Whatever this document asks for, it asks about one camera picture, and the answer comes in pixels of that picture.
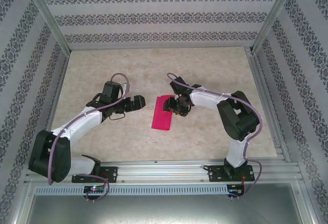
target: beige table surface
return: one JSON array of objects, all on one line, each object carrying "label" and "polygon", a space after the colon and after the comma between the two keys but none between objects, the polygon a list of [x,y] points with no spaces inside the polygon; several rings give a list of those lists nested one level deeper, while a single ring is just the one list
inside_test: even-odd
[{"label": "beige table surface", "polygon": [[[74,146],[73,155],[88,154],[101,161],[225,158],[230,138],[218,112],[208,108],[193,107],[187,117],[173,115],[170,131],[151,129],[156,97],[173,94],[166,76],[173,72],[189,85],[224,93],[243,91],[264,120],[247,156],[276,156],[243,47],[73,51],[52,129],[76,116],[116,72],[128,76],[128,96],[144,96],[146,106],[90,130]],[[114,80],[124,82],[120,76]]]}]

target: pink object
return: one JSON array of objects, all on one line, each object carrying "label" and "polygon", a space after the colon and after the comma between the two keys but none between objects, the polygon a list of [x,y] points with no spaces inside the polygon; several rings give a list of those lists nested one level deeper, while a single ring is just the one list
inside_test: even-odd
[{"label": "pink object", "polygon": [[174,96],[173,95],[163,95],[161,97],[157,97],[155,110],[154,110],[152,129],[159,129],[159,130],[169,130],[170,129],[173,111],[172,110],[170,112],[163,111],[163,105],[164,105],[165,101],[170,97],[174,97]]}]

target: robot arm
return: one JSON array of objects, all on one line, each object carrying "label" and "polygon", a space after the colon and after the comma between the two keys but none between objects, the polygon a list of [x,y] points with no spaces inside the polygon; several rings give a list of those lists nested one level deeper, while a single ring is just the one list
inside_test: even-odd
[{"label": "robot arm", "polygon": [[[146,105],[145,98],[138,95],[134,96],[133,101],[130,97],[127,97],[116,105],[101,111],[95,110],[89,113],[95,108],[100,108],[117,101],[119,99],[119,93],[121,92],[122,95],[125,91],[124,89],[125,86],[119,83],[112,81],[106,82],[102,93],[98,93],[92,101],[87,103],[80,114],[77,115],[80,116],[84,114],[84,117],[78,119],[61,134],[57,141],[52,159],[51,178],[55,182],[61,182],[68,175],[92,174],[99,176],[99,160],[86,155],[71,158],[71,149],[84,134],[104,122],[107,118],[110,119],[113,113],[123,114],[125,117],[125,112],[139,110]],[[29,161],[29,169],[31,171],[47,177],[52,144],[60,131],[62,131],[68,123],[50,132],[42,130],[37,134]]]},{"label": "robot arm", "polygon": [[[181,77],[177,77],[175,80],[186,85]],[[169,98],[164,104],[164,111],[173,110],[178,115],[186,116],[192,106],[204,106],[219,112],[224,129],[231,138],[229,152],[224,160],[225,172],[231,178],[239,174],[247,165],[243,155],[247,138],[255,132],[259,124],[255,113],[240,102],[222,97],[222,95],[204,92],[206,89],[200,85],[192,86],[198,90],[182,87],[174,82],[171,82],[170,86],[178,97],[176,99]],[[241,91],[230,95],[250,104]]]}]

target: patterned wallpaper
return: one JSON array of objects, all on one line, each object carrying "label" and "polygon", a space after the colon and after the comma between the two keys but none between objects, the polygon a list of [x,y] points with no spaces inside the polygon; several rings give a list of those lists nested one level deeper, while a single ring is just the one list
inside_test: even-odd
[{"label": "patterned wallpaper", "polygon": [[0,0],[0,223],[17,200],[66,60],[33,0]]},{"label": "patterned wallpaper", "polygon": [[327,0],[287,0],[258,52],[283,137],[328,223]]},{"label": "patterned wallpaper", "polygon": [[45,0],[72,49],[251,46],[275,0]]}]

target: black mounting plate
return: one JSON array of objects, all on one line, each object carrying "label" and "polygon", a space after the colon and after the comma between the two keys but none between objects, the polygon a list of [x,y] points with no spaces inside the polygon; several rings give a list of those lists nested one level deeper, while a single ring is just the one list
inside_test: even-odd
[{"label": "black mounting plate", "polygon": [[[101,167],[99,176],[108,180],[109,183],[116,183],[117,167]],[[104,183],[104,181],[92,177],[73,175],[72,183]]]},{"label": "black mounting plate", "polygon": [[210,182],[232,182],[241,181],[241,176],[244,175],[245,181],[254,181],[254,171],[251,165],[246,165],[244,170],[239,174],[234,176],[232,179],[224,171],[224,165],[211,165],[208,167],[208,175]]}]

